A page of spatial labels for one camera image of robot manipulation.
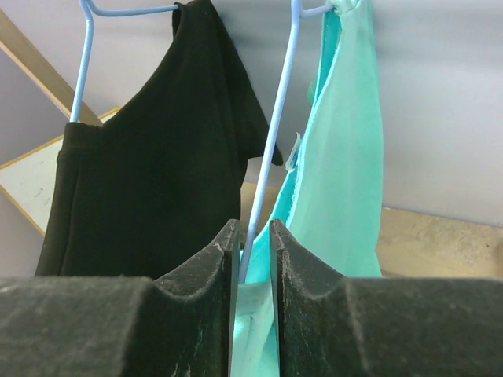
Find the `clothing tag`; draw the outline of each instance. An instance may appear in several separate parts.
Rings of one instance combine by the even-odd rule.
[[[299,146],[300,142],[302,141],[302,138],[300,137],[300,134],[298,132],[296,132],[296,134],[297,134],[297,140],[293,145],[292,151],[290,152],[290,156],[288,157],[285,163],[285,168],[287,171],[292,171],[297,166],[297,156],[299,155]]]

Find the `light blue hanger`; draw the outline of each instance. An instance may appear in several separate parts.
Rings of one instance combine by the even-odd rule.
[[[79,121],[80,107],[82,104],[84,86],[86,85],[87,70],[91,55],[91,47],[93,45],[93,13],[97,16],[103,17],[140,16],[145,14],[170,12],[178,8],[177,5],[166,5],[140,9],[105,10],[96,7],[93,0],[79,0],[79,4],[84,12],[84,16],[86,17],[86,37],[84,39],[79,77],[77,78],[77,85],[75,87],[75,96],[73,99],[72,112],[70,114],[70,122]],[[290,74],[292,73],[293,57],[296,53],[297,39],[299,37],[300,19],[319,16],[333,9],[332,4],[325,4],[313,9],[303,9],[302,0],[291,0],[290,4],[292,8],[290,36],[288,38],[288,46],[286,49],[283,70],[281,72],[280,83],[277,89],[276,101],[274,102],[274,110],[271,117],[269,133],[267,134],[266,147],[257,182],[257,190],[253,199],[253,206],[251,207],[250,222],[248,223],[248,231],[246,233],[246,244],[244,245],[243,257],[240,264],[240,283],[243,283],[246,278],[246,272],[248,271],[248,264],[250,262],[250,255],[253,248],[253,240],[259,223],[260,210],[262,209],[267,178],[269,177],[270,164],[273,158],[274,146],[276,144],[277,130],[281,120],[281,113],[283,112],[283,105],[285,104],[285,96],[288,88],[288,82],[290,81]]]
[[[79,0],[80,7],[86,17],[86,37],[84,39],[84,48],[82,58],[80,60],[79,77],[75,87],[75,96],[73,97],[72,111],[70,113],[70,122],[78,122],[80,116],[80,106],[86,85],[87,69],[89,68],[89,59],[91,55],[91,47],[93,45],[94,35],[94,19],[93,13],[103,17],[124,17],[124,16],[140,16],[144,14],[170,12],[178,8],[177,5],[153,6],[150,8],[139,9],[124,9],[124,10],[106,10],[99,9],[93,0]]]
[[[303,9],[302,0],[291,0],[292,7],[292,25],[290,27],[290,37],[288,38],[288,46],[286,48],[285,62],[283,63],[283,71],[281,72],[280,83],[277,88],[276,101],[274,102],[273,115],[270,120],[269,133],[267,134],[266,147],[260,166],[259,179],[257,181],[257,189],[251,207],[250,222],[248,223],[248,231],[246,232],[246,243],[244,244],[243,257],[239,269],[239,282],[244,283],[250,256],[252,254],[253,240],[259,224],[260,210],[264,201],[266,192],[267,178],[269,177],[270,163],[273,159],[274,146],[276,144],[277,130],[280,125],[281,113],[285,104],[286,90],[292,73],[293,57],[296,53],[297,38],[299,37],[299,27],[301,18],[309,18],[319,16],[333,10],[332,4],[325,4],[313,9]]]

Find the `grey wall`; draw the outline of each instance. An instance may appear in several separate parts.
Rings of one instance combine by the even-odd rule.
[[[66,116],[0,50],[0,165],[61,135]]]
[[[285,54],[289,0],[214,0],[270,116]],[[96,0],[104,8],[166,0]],[[306,7],[319,5],[305,0]],[[373,0],[385,132],[385,204],[503,225],[503,2]],[[74,85],[84,36],[76,0],[0,0]],[[279,134],[288,153],[306,125],[320,19],[303,21]],[[171,16],[96,19],[84,98],[96,113],[124,104],[171,40]],[[257,164],[251,176],[257,174]],[[274,171],[276,182],[281,169]]]
[[[66,117],[0,51],[0,165],[63,132]],[[31,276],[42,236],[0,192],[0,276]]]
[[[0,194],[0,277],[33,276],[42,235]]]

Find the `hanger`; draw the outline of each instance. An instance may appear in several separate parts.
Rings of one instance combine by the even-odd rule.
[[[244,244],[243,257],[239,269],[239,283],[244,283],[246,273],[248,271],[248,264],[250,263],[250,256],[252,254],[253,241],[259,223],[260,210],[264,201],[264,194],[266,192],[267,178],[269,177],[270,164],[273,158],[274,146],[276,144],[277,130],[280,125],[281,113],[285,104],[285,96],[290,81],[290,74],[292,73],[293,57],[296,53],[297,39],[299,37],[299,26],[301,18],[310,18],[319,16],[333,10],[332,4],[325,4],[313,9],[304,9],[302,0],[291,0],[290,6],[292,7],[292,24],[290,26],[290,36],[288,38],[288,46],[286,48],[285,62],[283,63],[283,70],[281,71],[280,83],[277,88],[276,101],[274,102],[273,115],[270,120],[269,133],[267,134],[266,147],[260,166],[259,179],[257,181],[257,189],[251,207],[250,222],[248,223],[248,231],[246,232],[246,242]]]
[[[124,9],[124,10],[107,10],[99,9],[93,0],[79,0],[80,7],[86,17],[86,37],[84,39],[84,47],[82,58],[80,60],[79,76],[75,87],[75,96],[73,97],[72,111],[70,112],[70,122],[78,122],[80,116],[80,105],[86,85],[87,70],[89,68],[89,59],[91,55],[91,47],[93,45],[94,35],[94,19],[93,13],[102,17],[124,17],[124,16],[141,16],[145,14],[163,13],[176,10],[178,5],[153,6],[150,8]]]
[[[103,17],[122,17],[122,16],[140,16],[145,14],[163,13],[176,10],[177,5],[154,6],[150,8],[139,9],[123,9],[123,10],[107,10],[99,9],[93,0],[79,0],[80,7],[84,12],[86,18],[86,37],[84,39],[84,47],[82,58],[79,67],[79,76],[75,87],[75,96],[72,104],[72,111],[70,113],[70,122],[78,122],[80,115],[80,105],[86,85],[87,70],[89,67],[89,59],[91,54],[91,47],[93,45],[94,36],[94,19],[93,13],[97,16]],[[333,9],[332,4],[325,4],[313,9],[304,9],[302,0],[291,0],[291,15],[292,22],[290,27],[290,36],[288,38],[288,46],[285,54],[285,62],[283,63],[283,70],[281,71],[280,83],[277,89],[276,100],[274,102],[274,110],[271,117],[269,132],[267,134],[266,147],[264,150],[262,165],[260,166],[259,179],[257,182],[257,189],[251,207],[250,222],[248,223],[248,231],[246,233],[246,243],[244,245],[243,257],[241,259],[239,282],[243,283],[248,271],[248,264],[250,262],[250,255],[253,248],[253,240],[255,232],[259,223],[260,210],[264,200],[264,193],[266,191],[267,178],[269,177],[270,164],[273,158],[274,146],[276,144],[277,131],[279,128],[281,113],[285,104],[285,96],[290,81],[290,74],[292,73],[293,58],[297,48],[297,39],[299,37],[299,26],[301,18],[310,18],[327,13]]]

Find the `wooden frame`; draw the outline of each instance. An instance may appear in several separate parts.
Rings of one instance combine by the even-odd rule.
[[[66,115],[70,116],[75,91],[33,46],[26,36],[0,9],[0,49],[4,51],[42,92]],[[101,120],[82,103],[80,121],[95,126]]]

